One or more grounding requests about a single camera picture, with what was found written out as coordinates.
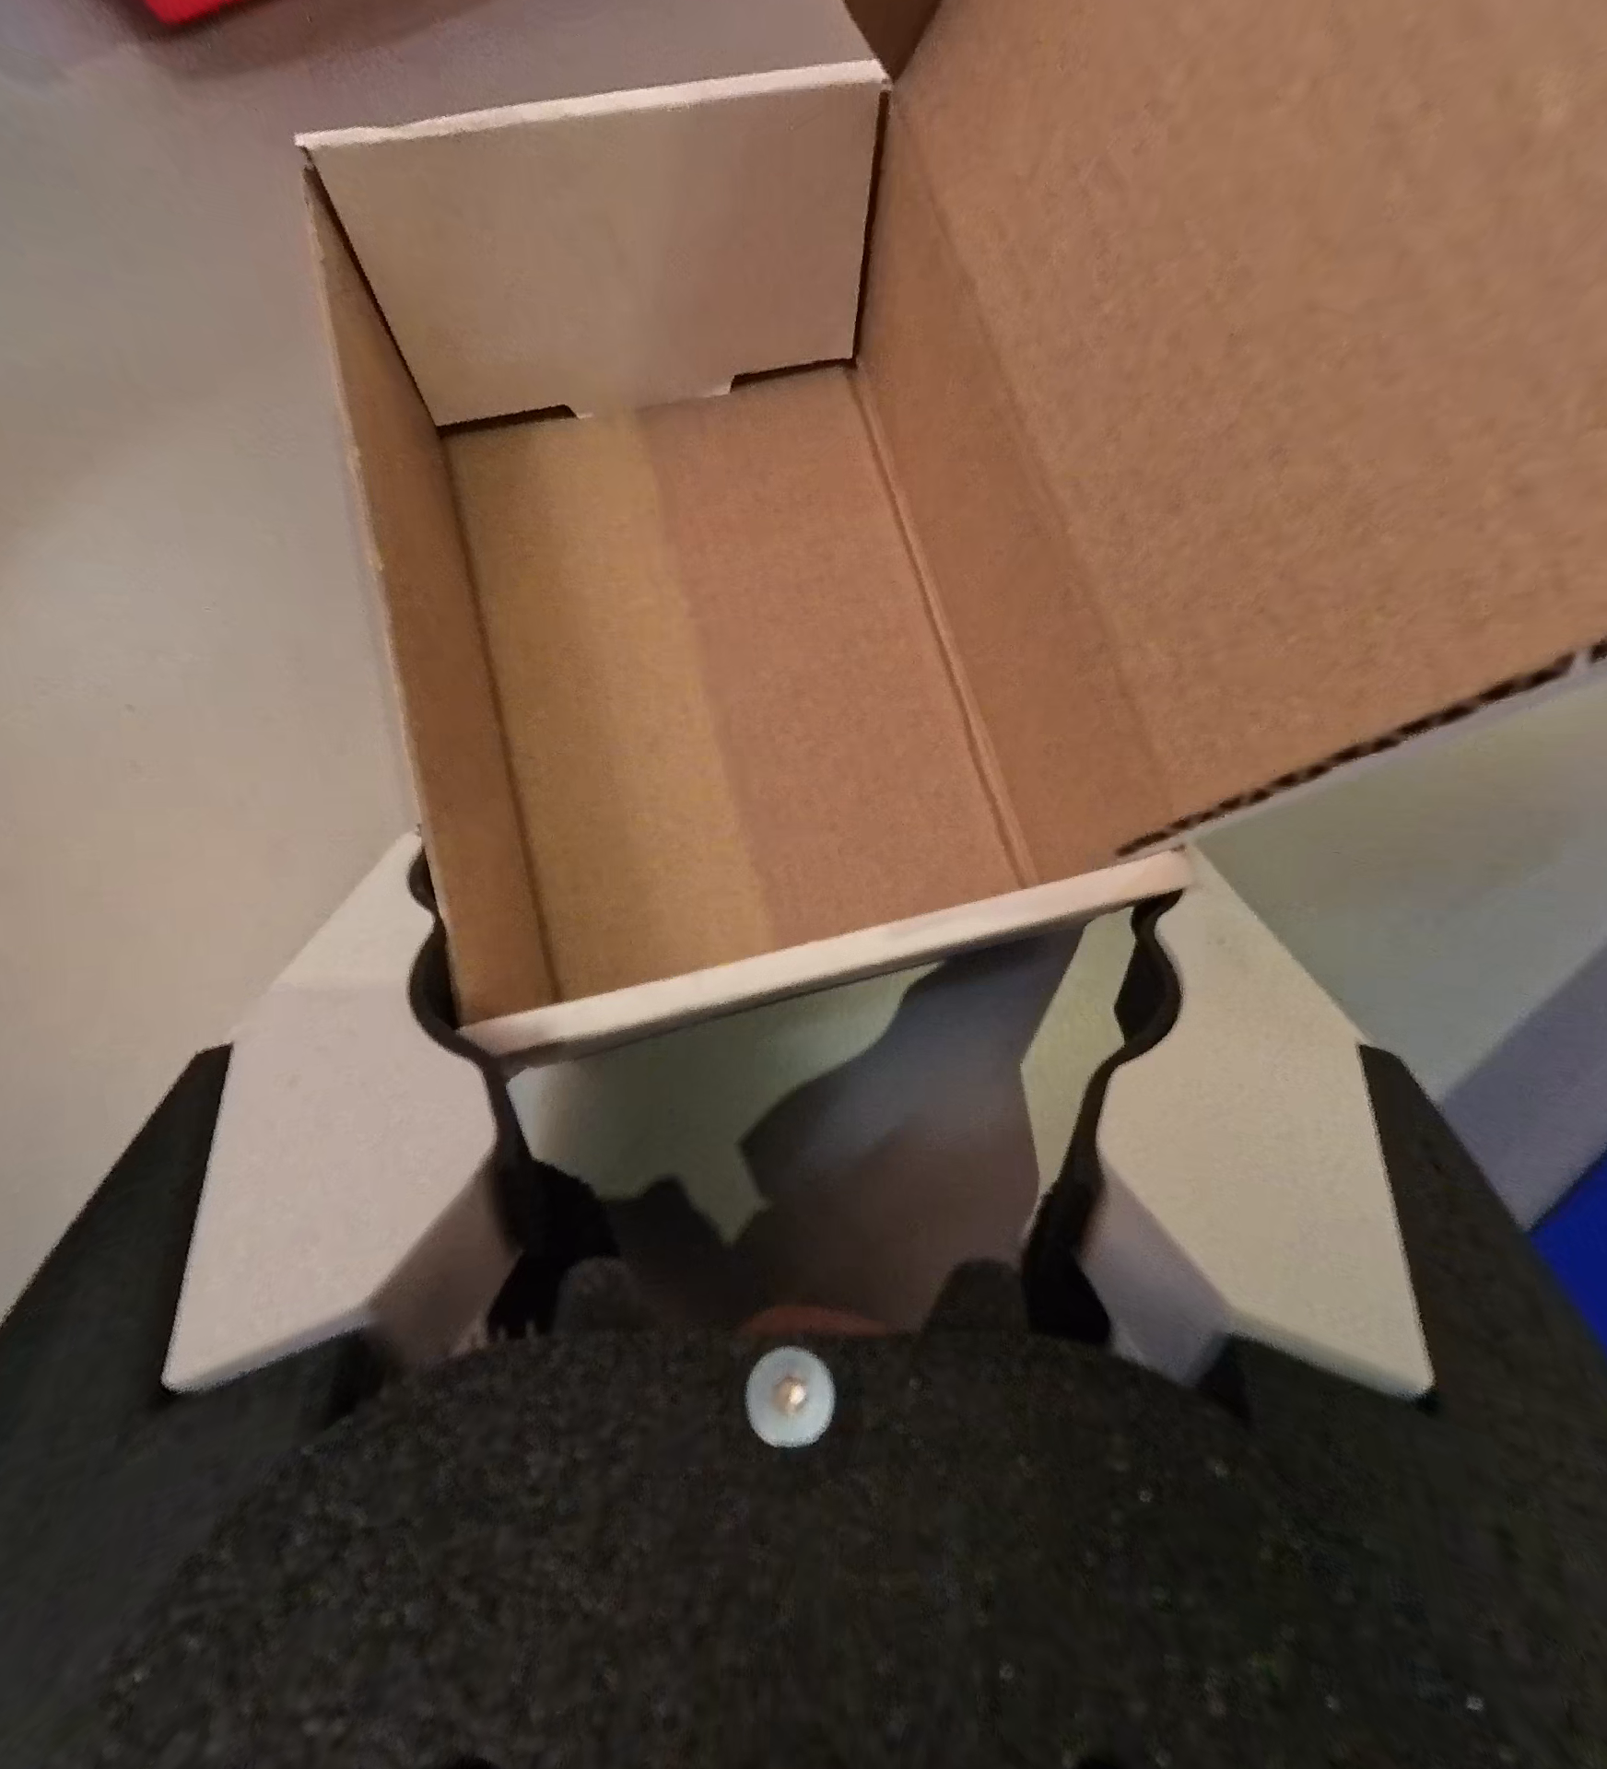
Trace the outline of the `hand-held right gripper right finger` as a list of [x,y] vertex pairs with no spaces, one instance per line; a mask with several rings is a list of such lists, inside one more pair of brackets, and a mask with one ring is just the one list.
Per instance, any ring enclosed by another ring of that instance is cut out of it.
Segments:
[[1095,1173],[1077,1271],[1114,1350],[1193,1387],[1233,1339],[1416,1402],[1434,1365],[1359,1026],[1185,849],[1165,912],[1104,913],[1025,1050],[1038,1201]]

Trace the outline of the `cardboard box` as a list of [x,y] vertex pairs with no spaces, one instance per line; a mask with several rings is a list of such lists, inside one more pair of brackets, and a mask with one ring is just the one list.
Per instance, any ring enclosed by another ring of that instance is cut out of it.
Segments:
[[485,1050],[1178,891],[1607,661],[1607,3],[846,11],[297,140]]

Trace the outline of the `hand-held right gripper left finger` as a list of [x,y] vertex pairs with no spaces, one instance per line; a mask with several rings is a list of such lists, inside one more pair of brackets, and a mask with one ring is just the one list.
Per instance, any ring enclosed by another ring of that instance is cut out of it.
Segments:
[[437,913],[402,834],[242,1017],[161,1367],[207,1391],[358,1334],[389,1365],[483,1337],[511,1273],[500,1072],[413,1000]]

